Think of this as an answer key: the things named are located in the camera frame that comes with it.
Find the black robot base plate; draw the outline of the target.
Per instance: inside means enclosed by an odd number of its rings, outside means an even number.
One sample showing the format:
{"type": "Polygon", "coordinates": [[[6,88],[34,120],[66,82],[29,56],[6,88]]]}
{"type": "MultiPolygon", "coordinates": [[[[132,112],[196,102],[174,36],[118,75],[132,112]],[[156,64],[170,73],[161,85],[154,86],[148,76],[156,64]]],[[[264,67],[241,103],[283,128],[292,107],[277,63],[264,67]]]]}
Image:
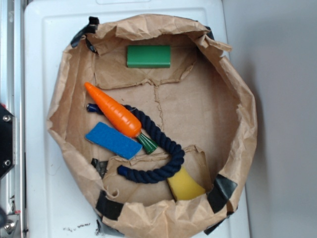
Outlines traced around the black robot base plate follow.
{"type": "Polygon", "coordinates": [[[15,116],[0,104],[0,179],[15,166],[15,116]]]}

